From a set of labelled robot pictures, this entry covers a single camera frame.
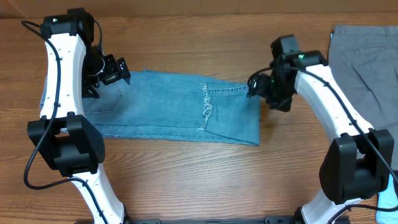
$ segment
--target waistband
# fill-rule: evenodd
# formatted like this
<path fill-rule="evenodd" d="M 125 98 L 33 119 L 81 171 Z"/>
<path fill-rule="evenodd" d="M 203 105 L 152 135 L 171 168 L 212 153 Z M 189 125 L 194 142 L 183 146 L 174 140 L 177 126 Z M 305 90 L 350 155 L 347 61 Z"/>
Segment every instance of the waistband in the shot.
<path fill-rule="evenodd" d="M 337 25 L 333 35 L 398 35 L 398 26 L 347 26 Z"/>

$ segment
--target wood grain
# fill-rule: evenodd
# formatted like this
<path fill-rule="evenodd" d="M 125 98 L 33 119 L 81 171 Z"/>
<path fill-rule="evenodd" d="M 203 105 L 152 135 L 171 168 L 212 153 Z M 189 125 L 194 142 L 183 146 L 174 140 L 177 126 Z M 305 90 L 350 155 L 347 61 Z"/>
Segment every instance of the wood grain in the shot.
<path fill-rule="evenodd" d="M 131 70 L 197 73 L 245 81 L 271 61 L 270 43 L 295 34 L 301 49 L 327 53 L 335 24 L 394 25 L 398 14 L 263 14 L 98 19 L 108 53 Z M 22 174 L 33 150 L 27 122 L 39 117 L 47 72 L 42 40 L 18 20 L 0 20 L 0 223 L 73 223 L 90 211 L 72 184 L 34 191 Z M 292 111 L 264 105 L 261 145 L 106 139 L 107 175 L 134 218 L 259 218 L 293 214 L 320 188 L 328 149 L 320 123 L 299 96 Z M 37 156 L 33 184 L 60 179 Z M 375 205 L 376 198 L 366 203 Z M 374 223 L 356 209 L 353 223 Z"/>

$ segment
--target folded jeans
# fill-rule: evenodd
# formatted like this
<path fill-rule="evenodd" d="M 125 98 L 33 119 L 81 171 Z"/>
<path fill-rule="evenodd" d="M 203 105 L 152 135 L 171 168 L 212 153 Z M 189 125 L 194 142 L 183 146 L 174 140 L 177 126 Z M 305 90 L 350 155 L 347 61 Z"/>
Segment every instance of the folded jeans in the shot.
<path fill-rule="evenodd" d="M 244 83 L 144 71 L 96 91 L 83 109 L 106 138 L 259 144 L 260 99 Z"/>

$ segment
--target garment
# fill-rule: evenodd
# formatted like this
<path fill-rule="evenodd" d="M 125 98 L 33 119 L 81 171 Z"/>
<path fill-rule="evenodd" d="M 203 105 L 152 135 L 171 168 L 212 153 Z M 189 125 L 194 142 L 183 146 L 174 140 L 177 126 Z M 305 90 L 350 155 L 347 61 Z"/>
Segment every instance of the garment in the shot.
<path fill-rule="evenodd" d="M 244 83 L 200 75 L 131 72 L 84 98 L 85 116 L 106 138 L 259 144 L 260 99 Z"/>
<path fill-rule="evenodd" d="M 329 49 L 333 76 L 347 99 L 375 129 L 388 129 L 398 169 L 398 27 L 336 26 Z M 380 207 L 397 205 L 392 178 Z M 398 222 L 398 212 L 377 212 L 378 223 Z"/>

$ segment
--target frayed edge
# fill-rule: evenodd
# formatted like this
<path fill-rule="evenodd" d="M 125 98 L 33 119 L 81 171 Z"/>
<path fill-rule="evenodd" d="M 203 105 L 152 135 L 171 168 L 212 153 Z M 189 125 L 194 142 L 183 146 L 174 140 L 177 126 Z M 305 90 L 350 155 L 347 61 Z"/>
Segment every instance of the frayed edge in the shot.
<path fill-rule="evenodd" d="M 211 97 L 208 96 L 207 84 L 200 84 L 200 85 L 201 85 L 201 89 L 203 90 L 203 94 L 205 95 L 205 97 L 203 99 L 203 102 L 205 104 L 205 109 L 203 110 L 203 115 L 205 117 L 205 125 L 198 128 L 198 131 L 199 130 L 204 131 L 206 129 L 207 121 L 209 120 L 209 117 L 211 116 L 212 105 L 210 104 Z"/>

